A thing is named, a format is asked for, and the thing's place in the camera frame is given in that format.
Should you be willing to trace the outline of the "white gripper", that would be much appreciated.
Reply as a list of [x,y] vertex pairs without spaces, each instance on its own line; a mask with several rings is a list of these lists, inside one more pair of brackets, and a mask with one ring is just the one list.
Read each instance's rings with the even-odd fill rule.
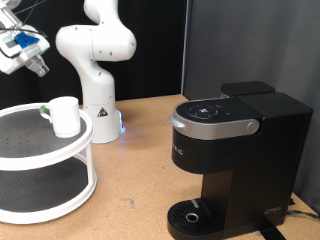
[[46,40],[40,40],[25,48],[13,40],[1,41],[0,71],[11,74],[22,66],[33,72],[37,72],[39,77],[43,77],[49,72],[41,55],[50,47]]

